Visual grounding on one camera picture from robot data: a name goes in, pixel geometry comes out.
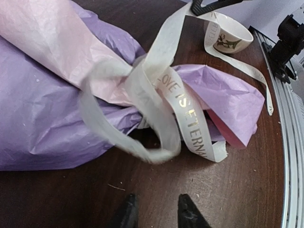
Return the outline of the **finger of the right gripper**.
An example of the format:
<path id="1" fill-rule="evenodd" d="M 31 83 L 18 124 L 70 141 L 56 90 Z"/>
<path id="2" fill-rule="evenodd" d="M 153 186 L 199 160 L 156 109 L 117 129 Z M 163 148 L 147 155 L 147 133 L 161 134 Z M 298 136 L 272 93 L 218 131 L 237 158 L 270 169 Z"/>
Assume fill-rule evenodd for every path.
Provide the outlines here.
<path id="1" fill-rule="evenodd" d="M 209 12 L 241 3 L 242 0 L 217 0 L 208 5 L 203 5 L 203 0 L 194 0 L 190 10 L 195 16 L 201 16 Z"/>

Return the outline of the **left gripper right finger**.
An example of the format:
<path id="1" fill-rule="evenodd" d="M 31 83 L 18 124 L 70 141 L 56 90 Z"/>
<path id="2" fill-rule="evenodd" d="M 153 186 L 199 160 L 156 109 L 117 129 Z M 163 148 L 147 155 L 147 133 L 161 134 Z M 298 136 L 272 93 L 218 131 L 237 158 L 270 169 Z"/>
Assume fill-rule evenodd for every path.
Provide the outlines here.
<path id="1" fill-rule="evenodd" d="M 178 228 L 211 228 L 188 194 L 179 195 Z"/>

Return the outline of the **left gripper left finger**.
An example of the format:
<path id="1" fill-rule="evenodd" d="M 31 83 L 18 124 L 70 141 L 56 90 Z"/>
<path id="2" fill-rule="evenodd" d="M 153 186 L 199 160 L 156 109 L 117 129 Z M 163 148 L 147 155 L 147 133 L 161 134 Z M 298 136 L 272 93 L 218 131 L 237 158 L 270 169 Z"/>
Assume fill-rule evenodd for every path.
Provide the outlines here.
<path id="1" fill-rule="evenodd" d="M 137 228 L 138 212 L 137 196 L 129 194 L 114 216 L 114 228 Z"/>

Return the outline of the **beige ribbon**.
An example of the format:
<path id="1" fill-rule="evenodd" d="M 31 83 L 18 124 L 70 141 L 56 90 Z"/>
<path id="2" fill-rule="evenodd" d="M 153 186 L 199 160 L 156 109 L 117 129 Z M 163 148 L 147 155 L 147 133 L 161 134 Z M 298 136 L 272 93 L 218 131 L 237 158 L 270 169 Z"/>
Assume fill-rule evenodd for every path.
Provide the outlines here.
<path id="1" fill-rule="evenodd" d="M 178 73 L 171 67 L 176 54 L 186 16 L 211 20 L 212 13 L 195 16 L 192 2 L 177 10 L 163 23 L 147 55 L 130 66 L 116 60 L 101 61 L 94 65 L 81 83 L 79 108 L 84 123 L 111 144 L 141 160 L 158 164 L 177 156 L 181 142 L 191 152 L 213 162 L 227 157 L 225 142 L 212 143 L 205 115 L 199 100 L 184 86 Z M 266 79 L 255 67 L 216 51 L 205 50 L 248 76 L 265 83 Z M 96 79 L 125 76 L 125 90 L 133 105 L 142 113 L 147 124 L 160 140 L 159 149 L 147 149 L 140 142 L 121 133 L 105 118 L 90 83 Z"/>

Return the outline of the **purple pink wrapping paper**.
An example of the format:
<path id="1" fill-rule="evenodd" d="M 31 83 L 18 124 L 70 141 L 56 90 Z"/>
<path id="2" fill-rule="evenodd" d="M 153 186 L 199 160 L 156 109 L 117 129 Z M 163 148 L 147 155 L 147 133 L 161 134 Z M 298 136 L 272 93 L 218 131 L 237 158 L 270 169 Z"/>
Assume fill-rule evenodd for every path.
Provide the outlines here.
<path id="1" fill-rule="evenodd" d="M 0 168 L 74 168 L 112 146 L 83 121 L 81 83 L 94 65 L 147 55 L 126 31 L 70 0 L 0 3 Z M 199 100 L 212 143 L 247 146 L 265 103 L 253 86 L 207 65 L 171 67 Z M 160 140 L 133 105 L 125 76 L 90 83 L 107 121 L 147 149 Z"/>

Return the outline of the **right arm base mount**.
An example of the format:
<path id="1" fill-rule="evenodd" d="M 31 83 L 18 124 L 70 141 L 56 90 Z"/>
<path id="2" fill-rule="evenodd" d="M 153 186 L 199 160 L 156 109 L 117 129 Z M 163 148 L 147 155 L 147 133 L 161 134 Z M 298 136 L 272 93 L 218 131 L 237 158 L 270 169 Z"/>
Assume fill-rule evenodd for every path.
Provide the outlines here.
<path id="1" fill-rule="evenodd" d="M 277 36 L 279 40 L 274 46 L 262 42 L 262 47 L 273 76 L 289 84 L 297 76 L 286 64 L 304 48 L 304 25 L 295 20 L 293 14 L 287 15 L 278 27 Z"/>

